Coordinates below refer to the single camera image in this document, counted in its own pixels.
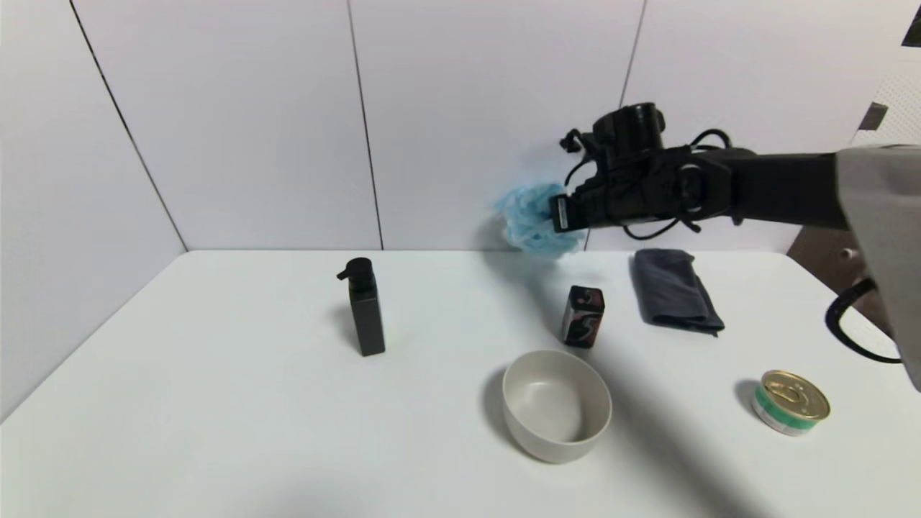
white bowl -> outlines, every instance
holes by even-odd
[[[528,453],[554,464],[595,446],[611,422],[611,393],[588,363],[554,350],[512,362],[502,378],[508,430]]]

blue cloth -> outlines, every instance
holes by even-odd
[[[506,241],[525,253],[558,259],[575,252],[586,232],[554,232],[550,198],[565,194],[561,183],[538,183],[506,194],[495,208],[506,220]]]

tin can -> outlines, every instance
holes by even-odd
[[[786,371],[764,373],[754,391],[752,408],[769,427],[795,436],[812,430],[832,411],[818,387]]]

green label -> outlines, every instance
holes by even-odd
[[[797,430],[808,430],[815,426],[815,421],[791,416],[787,413],[786,410],[780,406],[777,406],[774,401],[771,401],[771,398],[767,395],[763,385],[758,385],[758,390],[755,391],[754,396],[758,401],[758,405],[760,405],[761,408],[767,412],[767,415],[771,416],[784,426],[789,426],[790,428],[795,428]]]

gray fabric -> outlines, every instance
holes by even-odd
[[[921,391],[921,148],[839,151],[838,199]]]
[[[725,325],[694,273],[693,260],[682,250],[653,248],[635,253],[636,296],[651,324],[715,336]]]

